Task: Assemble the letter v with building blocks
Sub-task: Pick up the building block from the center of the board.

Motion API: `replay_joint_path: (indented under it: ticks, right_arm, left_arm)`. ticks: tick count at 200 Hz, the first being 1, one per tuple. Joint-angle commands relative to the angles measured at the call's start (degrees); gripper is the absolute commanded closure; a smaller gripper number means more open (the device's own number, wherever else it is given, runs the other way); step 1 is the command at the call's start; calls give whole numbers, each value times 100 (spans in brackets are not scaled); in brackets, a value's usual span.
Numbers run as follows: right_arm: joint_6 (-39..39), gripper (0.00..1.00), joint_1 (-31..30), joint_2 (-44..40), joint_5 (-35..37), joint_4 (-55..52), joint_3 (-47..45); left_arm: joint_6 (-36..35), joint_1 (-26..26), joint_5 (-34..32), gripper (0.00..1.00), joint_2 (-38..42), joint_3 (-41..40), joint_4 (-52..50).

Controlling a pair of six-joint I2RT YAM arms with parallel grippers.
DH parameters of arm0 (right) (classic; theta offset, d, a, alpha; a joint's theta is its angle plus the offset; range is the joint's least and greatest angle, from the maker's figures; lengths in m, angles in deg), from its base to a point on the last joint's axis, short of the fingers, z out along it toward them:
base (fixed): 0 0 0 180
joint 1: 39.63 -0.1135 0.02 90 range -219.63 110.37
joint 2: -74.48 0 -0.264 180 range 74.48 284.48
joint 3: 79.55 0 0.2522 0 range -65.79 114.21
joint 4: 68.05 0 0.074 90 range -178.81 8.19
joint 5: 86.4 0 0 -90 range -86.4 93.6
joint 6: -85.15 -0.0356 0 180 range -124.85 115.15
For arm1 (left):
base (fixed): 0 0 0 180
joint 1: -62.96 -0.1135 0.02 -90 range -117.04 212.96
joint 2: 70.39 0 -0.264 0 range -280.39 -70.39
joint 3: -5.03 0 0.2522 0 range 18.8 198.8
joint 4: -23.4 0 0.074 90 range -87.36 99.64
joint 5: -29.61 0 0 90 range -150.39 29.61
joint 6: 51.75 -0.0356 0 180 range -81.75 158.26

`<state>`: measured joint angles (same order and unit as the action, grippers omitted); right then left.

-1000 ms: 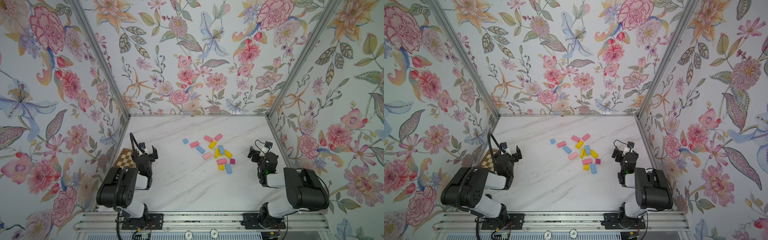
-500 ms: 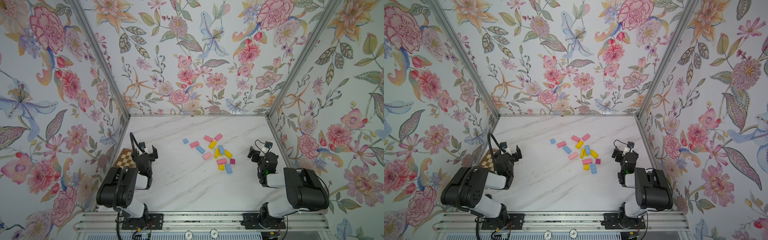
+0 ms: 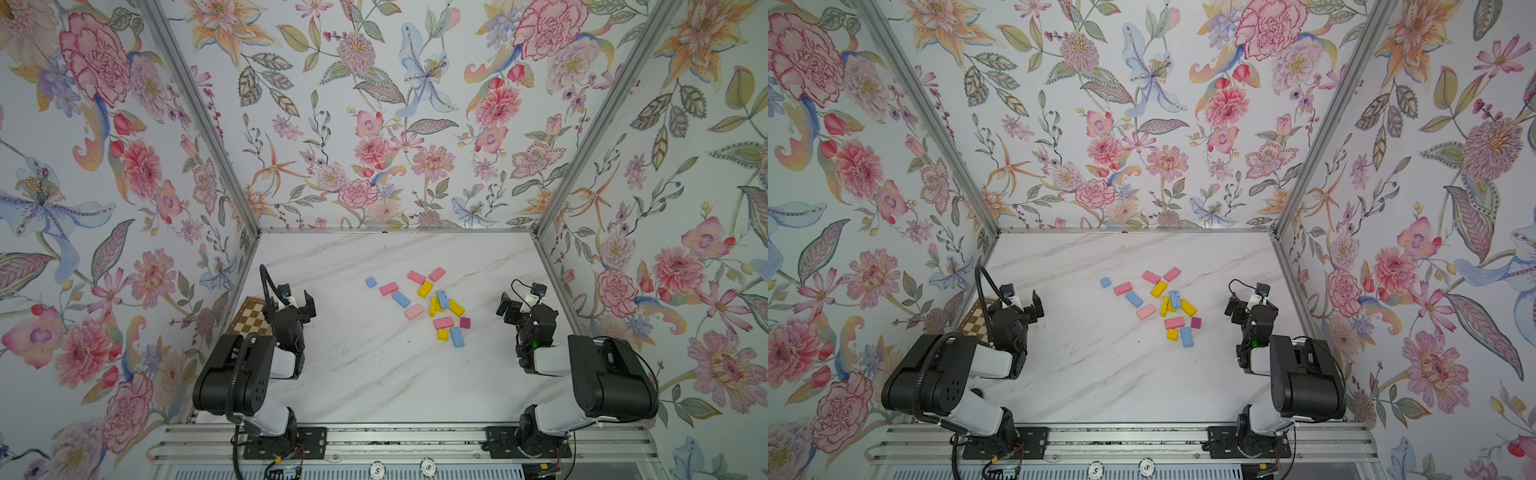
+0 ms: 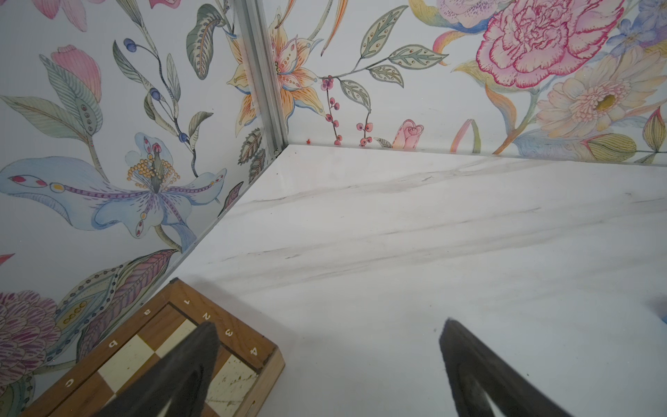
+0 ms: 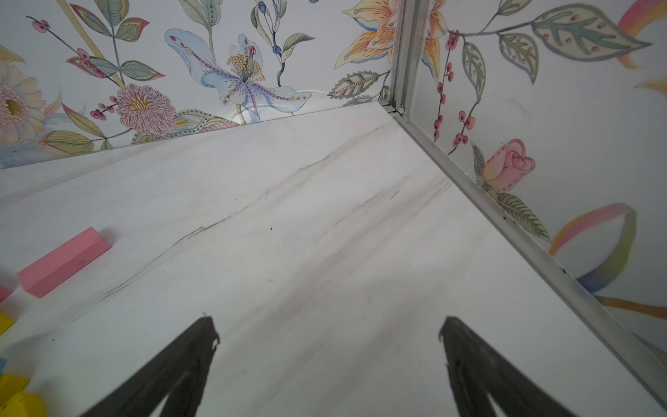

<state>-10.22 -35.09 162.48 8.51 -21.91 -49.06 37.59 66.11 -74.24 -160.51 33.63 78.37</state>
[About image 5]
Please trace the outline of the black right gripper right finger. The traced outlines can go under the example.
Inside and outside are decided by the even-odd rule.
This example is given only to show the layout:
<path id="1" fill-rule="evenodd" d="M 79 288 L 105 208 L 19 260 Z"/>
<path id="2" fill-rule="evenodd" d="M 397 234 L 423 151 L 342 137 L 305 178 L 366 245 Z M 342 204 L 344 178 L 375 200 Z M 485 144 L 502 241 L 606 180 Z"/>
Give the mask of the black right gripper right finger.
<path id="1" fill-rule="evenodd" d="M 448 316 L 439 331 L 453 398 L 460 416 L 572 416 L 460 318 Z"/>

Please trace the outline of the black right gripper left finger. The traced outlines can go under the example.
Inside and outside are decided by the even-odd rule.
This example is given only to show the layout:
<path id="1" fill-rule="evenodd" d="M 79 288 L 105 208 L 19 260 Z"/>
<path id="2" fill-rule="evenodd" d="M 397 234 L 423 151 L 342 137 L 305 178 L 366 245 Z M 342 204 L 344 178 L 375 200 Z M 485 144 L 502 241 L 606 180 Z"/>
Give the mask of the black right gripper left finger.
<path id="1" fill-rule="evenodd" d="M 196 320 L 86 416 L 195 416 L 220 342 L 213 319 Z"/>

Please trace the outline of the pink rectangular block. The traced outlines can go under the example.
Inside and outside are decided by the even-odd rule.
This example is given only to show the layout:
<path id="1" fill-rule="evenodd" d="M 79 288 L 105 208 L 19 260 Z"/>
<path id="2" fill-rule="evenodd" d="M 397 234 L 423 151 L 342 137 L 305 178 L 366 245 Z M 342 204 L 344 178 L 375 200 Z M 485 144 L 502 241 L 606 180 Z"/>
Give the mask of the pink rectangular block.
<path id="1" fill-rule="evenodd" d="M 101 234 L 88 228 L 19 271 L 17 277 L 24 291 L 42 298 L 110 249 Z"/>

